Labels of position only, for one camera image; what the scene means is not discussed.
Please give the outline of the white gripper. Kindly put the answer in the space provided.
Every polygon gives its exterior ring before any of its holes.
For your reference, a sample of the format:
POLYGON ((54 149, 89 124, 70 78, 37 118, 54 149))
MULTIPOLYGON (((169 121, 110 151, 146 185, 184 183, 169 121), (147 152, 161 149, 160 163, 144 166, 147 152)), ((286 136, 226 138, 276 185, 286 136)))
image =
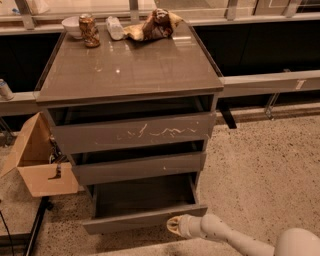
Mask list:
POLYGON ((205 233, 201 228, 201 220, 201 217, 186 214, 170 218, 166 226, 171 233, 187 239, 204 238, 205 233))

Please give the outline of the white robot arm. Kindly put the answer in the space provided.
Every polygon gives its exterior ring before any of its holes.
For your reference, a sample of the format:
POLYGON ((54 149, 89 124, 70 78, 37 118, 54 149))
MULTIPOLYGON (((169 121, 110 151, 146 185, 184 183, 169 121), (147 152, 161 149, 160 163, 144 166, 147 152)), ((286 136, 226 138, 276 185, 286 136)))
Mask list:
POLYGON ((320 256, 320 238, 302 228, 284 231, 275 246, 237 231, 214 214, 175 216, 167 221, 167 229, 186 239, 226 242, 242 256, 320 256))

